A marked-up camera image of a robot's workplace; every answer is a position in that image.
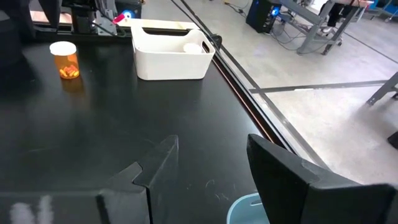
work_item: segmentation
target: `gray concrete floor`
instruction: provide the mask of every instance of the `gray concrete floor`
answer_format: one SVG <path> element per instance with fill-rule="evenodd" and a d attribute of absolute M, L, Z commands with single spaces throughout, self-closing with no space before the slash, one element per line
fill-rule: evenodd
<path fill-rule="evenodd" d="M 221 0 L 186 1 L 212 32 L 223 37 L 224 46 L 260 88 L 387 80 L 398 71 L 398 24 L 393 22 L 364 17 L 348 27 L 343 45 L 327 56 L 320 55 L 323 48 L 299 56 L 271 36 L 258 34 Z M 246 1 L 232 3 L 244 6 Z M 146 19 L 189 21 L 170 1 L 163 0 L 147 0 L 142 15 Z M 295 36 L 298 31 L 287 26 L 286 32 Z M 288 40 L 286 34 L 279 38 Z M 302 41 L 296 39 L 286 47 L 296 49 Z M 252 89 L 238 69 L 232 68 Z M 282 91 L 266 96 L 331 170 L 360 183 L 398 184 L 398 150 L 386 142 L 398 130 L 398 102 L 386 96 L 373 107 L 364 104 L 379 87 Z M 277 119 L 269 105 L 259 95 L 254 96 L 264 111 Z M 299 154 L 311 160 L 294 135 L 281 122 L 275 123 L 293 145 L 303 149 Z"/>

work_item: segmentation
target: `blue light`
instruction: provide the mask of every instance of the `blue light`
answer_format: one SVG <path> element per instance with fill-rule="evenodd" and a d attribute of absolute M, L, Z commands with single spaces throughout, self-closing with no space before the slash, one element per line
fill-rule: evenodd
<path fill-rule="evenodd" d="M 279 7 L 274 7 L 274 9 L 271 11 L 272 16 L 277 16 L 279 14 Z"/>
<path fill-rule="evenodd" d="M 124 10 L 124 11 L 122 12 L 122 14 L 124 14 L 124 16 L 125 16 L 126 18 L 128 18 L 128 19 L 133 19 L 133 18 L 136 17 L 136 14 L 135 14 L 134 12 L 130 11 L 130 10 Z"/>

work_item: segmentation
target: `light blue bin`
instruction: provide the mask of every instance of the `light blue bin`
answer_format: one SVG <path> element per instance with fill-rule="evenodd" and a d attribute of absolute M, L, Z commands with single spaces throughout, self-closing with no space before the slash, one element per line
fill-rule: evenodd
<path fill-rule="evenodd" d="M 269 224 L 259 194 L 250 194 L 237 199 L 228 210 L 226 224 L 249 223 Z"/>

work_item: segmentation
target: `white storage box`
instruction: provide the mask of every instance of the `white storage box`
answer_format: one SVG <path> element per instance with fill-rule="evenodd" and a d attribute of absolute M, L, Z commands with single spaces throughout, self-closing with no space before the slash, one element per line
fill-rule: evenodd
<path fill-rule="evenodd" d="M 196 29 L 185 36 L 150 35 L 142 30 L 140 21 L 132 20 L 131 34 L 137 74 L 143 80 L 201 79 L 215 53 L 210 41 Z"/>

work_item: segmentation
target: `black table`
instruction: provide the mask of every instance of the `black table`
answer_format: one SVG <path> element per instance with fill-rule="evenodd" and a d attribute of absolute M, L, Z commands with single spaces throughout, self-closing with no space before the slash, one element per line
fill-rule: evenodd
<path fill-rule="evenodd" d="M 76 80 L 60 79 L 49 44 L 25 48 L 34 81 L 0 97 L 0 191 L 100 187 L 176 134 L 167 223 L 224 223 L 237 198 L 256 192 L 246 141 L 261 133 L 214 63 L 202 80 L 148 82 L 130 44 L 77 47 Z"/>

